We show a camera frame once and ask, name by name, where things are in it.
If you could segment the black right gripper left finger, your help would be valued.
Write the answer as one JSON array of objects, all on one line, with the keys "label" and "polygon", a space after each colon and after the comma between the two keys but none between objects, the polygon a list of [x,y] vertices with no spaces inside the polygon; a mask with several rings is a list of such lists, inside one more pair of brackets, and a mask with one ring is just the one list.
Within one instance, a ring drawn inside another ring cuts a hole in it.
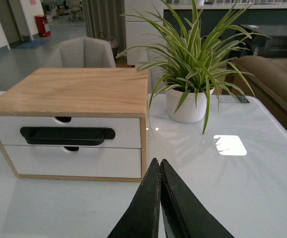
[{"label": "black right gripper left finger", "polygon": [[110,232],[110,238],[156,238],[159,233],[161,169],[153,158],[129,207]]}]

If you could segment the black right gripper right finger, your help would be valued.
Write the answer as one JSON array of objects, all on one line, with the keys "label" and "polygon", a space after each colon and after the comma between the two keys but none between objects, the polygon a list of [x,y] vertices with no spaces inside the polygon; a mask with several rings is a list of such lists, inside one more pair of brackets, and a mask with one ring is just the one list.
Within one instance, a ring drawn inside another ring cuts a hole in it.
[{"label": "black right gripper right finger", "polygon": [[170,163],[161,162],[161,206],[167,238],[231,238]]}]

